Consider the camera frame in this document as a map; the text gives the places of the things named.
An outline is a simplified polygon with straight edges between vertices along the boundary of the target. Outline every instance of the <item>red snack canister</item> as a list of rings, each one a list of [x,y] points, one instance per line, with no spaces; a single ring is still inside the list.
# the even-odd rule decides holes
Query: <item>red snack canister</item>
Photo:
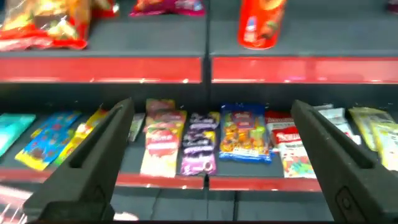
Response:
[[[238,42],[249,49],[269,49],[277,43],[286,0],[242,0]]]

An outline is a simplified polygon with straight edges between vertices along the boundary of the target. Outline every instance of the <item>orange snack bag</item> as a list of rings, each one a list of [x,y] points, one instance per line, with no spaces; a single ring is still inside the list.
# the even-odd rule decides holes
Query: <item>orange snack bag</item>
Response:
[[[238,42],[249,49],[268,49],[277,43],[286,0],[243,0]]]
[[[90,21],[91,0],[7,0],[0,51],[84,49]]]

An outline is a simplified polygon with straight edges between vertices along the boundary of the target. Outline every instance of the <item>snack bag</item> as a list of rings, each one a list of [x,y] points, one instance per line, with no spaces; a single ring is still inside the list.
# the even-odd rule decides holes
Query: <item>snack bag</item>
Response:
[[[0,51],[84,49],[90,20],[90,0],[7,0]]]
[[[42,171],[59,156],[72,136],[73,133],[66,129],[43,131],[23,148],[15,159],[35,170]]]
[[[395,121],[387,112],[374,108],[351,108],[349,112],[366,144],[372,151],[376,151],[376,145],[374,143],[371,123],[395,124]]]
[[[226,104],[221,107],[220,159],[271,162],[261,105]]]
[[[176,13],[187,16],[204,16],[202,0],[137,0],[130,16]]]
[[[93,17],[114,17],[119,12],[119,5],[115,0],[93,0]]]
[[[219,122],[220,114],[217,112],[210,112],[204,116],[197,113],[191,115],[189,129],[182,140],[182,175],[197,175],[201,172],[209,175],[216,173],[215,129]]]
[[[388,170],[398,171],[398,124],[371,123],[381,163]]]
[[[68,129],[80,115],[81,113],[77,111],[54,113],[40,126],[40,128],[32,133],[31,138],[35,138],[43,131]]]
[[[94,130],[97,124],[99,124],[106,117],[107,114],[107,111],[99,109],[93,115],[91,115],[86,123],[80,124],[76,129],[74,137],[65,146],[54,163],[60,165],[80,145],[80,143],[89,135],[89,133]]]
[[[138,132],[141,129],[142,123],[145,119],[145,113],[134,114],[134,117],[131,121],[130,132],[129,132],[129,141],[134,142],[137,138]]]
[[[286,178],[317,178],[295,126],[272,131],[280,150]]]
[[[238,42],[249,49],[269,49],[277,43],[286,0],[243,0]]]
[[[161,122],[147,127],[146,149],[141,165],[141,174],[174,177],[177,169],[177,154],[180,147],[186,111],[169,111]]]
[[[35,120],[34,114],[2,114],[0,116],[0,156]]]
[[[332,124],[334,124],[340,131],[351,138],[356,144],[361,144],[361,136],[357,136],[353,133],[353,130],[345,118],[345,111],[346,110],[344,108],[333,108],[319,110],[319,113],[322,114]]]

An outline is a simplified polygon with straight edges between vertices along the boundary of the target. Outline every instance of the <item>pink candy bag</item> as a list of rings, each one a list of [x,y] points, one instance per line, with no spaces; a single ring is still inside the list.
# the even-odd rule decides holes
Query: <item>pink candy bag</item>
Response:
[[[187,16],[204,16],[202,0],[137,0],[130,16],[176,13]]]

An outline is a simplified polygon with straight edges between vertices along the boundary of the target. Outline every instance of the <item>teal package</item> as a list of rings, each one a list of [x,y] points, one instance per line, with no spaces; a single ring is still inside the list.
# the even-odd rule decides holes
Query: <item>teal package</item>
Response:
[[[19,136],[36,119],[34,114],[0,115],[0,156],[2,156]]]

